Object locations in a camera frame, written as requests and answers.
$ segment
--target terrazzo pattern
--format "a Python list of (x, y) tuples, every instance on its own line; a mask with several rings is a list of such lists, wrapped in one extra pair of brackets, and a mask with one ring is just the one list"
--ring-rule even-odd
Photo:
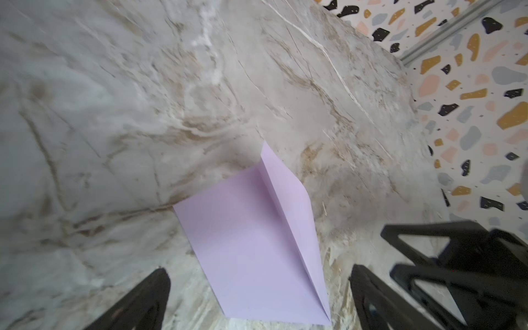
[(452, 220), (528, 239), (528, 1), (504, 1), (408, 67)]
[[(396, 57), (477, 0), (315, 0)], [(489, 29), (498, 25), (489, 22)]]

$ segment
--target marble surface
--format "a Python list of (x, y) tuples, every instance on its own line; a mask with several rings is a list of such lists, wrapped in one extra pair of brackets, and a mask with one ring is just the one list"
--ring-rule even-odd
[(165, 329), (310, 328), (225, 318), (171, 208), (264, 140), (312, 200), (335, 329), (354, 263), (395, 286), (384, 224), (448, 219), (402, 65), (313, 1), (0, 6), (0, 328), (83, 328), (159, 266)]

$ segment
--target marble wall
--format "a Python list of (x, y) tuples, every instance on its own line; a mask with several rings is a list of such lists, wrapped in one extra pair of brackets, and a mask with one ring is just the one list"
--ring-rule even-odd
[(448, 219), (404, 68), (315, 2), (0, 6), (0, 328), (83, 328), (162, 266), (165, 329), (306, 329), (223, 317), (171, 208), (264, 140), (310, 194), (335, 329), (354, 263), (394, 286), (384, 224)]
[(477, 0), (315, 1), (400, 58), (407, 49), (427, 38)]
[(450, 217), (528, 240), (528, 1), (503, 1), (409, 66)]

